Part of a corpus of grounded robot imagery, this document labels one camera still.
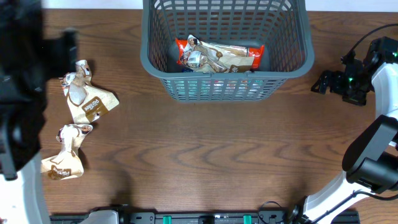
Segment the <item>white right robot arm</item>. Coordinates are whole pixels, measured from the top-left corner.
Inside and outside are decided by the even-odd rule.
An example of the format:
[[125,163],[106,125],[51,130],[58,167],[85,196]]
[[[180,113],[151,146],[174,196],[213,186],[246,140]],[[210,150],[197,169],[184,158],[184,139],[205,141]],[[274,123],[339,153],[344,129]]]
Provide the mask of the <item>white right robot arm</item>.
[[386,152],[397,147],[397,41],[375,39],[364,60],[350,50],[341,62],[343,72],[325,70],[311,91],[330,91],[357,106],[364,106],[373,91],[376,119],[349,145],[340,174],[296,205],[289,223],[331,223],[354,203],[366,197],[383,200],[383,192],[397,190],[397,157]]

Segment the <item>blue white snack bag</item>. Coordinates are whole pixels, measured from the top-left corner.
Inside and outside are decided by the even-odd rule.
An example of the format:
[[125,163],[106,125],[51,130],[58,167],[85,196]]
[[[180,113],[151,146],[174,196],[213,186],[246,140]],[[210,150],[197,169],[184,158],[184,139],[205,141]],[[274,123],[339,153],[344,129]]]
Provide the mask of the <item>blue white snack bag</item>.
[[223,90],[226,94],[232,94],[237,92],[244,94],[246,91],[256,92],[264,83],[263,80],[175,80],[175,89],[179,95],[188,93],[189,97],[193,97],[198,93],[200,96],[209,96],[210,92],[213,91],[216,94],[221,94]]

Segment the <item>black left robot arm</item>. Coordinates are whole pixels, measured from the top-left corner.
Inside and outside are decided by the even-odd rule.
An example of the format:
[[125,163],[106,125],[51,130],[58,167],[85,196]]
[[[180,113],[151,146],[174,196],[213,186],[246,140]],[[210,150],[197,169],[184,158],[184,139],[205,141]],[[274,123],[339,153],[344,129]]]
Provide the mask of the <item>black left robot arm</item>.
[[76,36],[44,37],[41,0],[1,1],[1,223],[50,223],[39,135],[47,82],[76,70]]

